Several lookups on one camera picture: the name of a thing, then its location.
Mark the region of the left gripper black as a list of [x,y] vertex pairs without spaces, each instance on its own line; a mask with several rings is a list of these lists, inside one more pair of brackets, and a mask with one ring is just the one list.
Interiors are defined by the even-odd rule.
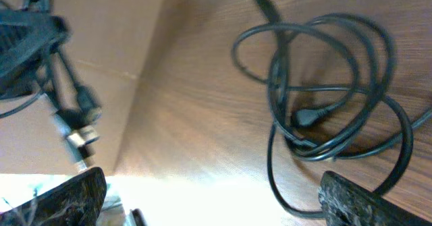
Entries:
[[23,0],[14,9],[1,0],[1,98],[8,98],[30,62],[70,37],[66,20],[52,13],[53,0]]

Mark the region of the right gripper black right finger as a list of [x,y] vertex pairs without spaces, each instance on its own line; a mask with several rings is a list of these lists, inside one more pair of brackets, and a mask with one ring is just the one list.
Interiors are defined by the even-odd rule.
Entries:
[[422,219],[358,184],[326,171],[319,188],[319,202],[331,226],[431,226]]

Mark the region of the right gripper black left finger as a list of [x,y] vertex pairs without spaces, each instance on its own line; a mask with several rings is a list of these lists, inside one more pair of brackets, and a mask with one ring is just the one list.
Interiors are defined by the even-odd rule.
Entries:
[[95,226],[106,195],[104,172],[100,167],[93,167],[1,213],[1,226]]

